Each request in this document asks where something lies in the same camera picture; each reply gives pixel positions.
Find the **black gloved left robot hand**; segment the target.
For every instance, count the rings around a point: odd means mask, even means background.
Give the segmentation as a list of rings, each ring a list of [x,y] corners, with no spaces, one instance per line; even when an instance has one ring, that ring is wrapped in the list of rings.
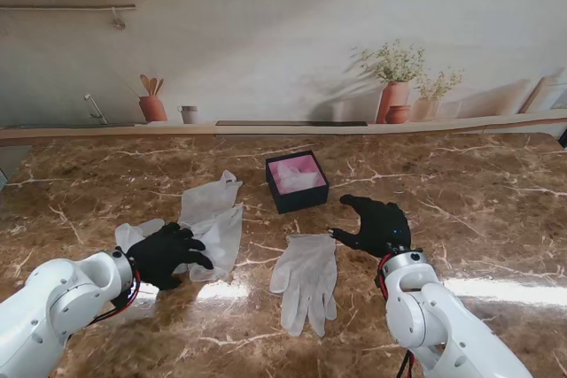
[[[213,270],[212,261],[204,254],[206,246],[194,238],[189,228],[170,222],[128,249],[143,282],[159,290],[176,289],[181,280],[174,277],[179,265],[197,264]]]

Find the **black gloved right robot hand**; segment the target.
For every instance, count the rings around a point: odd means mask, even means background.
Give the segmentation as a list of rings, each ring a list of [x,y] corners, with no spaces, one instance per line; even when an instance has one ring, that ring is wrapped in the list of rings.
[[[356,234],[339,228],[330,230],[330,236],[357,251],[365,251],[375,258],[383,258],[399,248],[411,247],[411,232],[405,213],[394,203],[383,203],[369,197],[343,195],[340,203],[351,206],[360,216],[360,230]]]

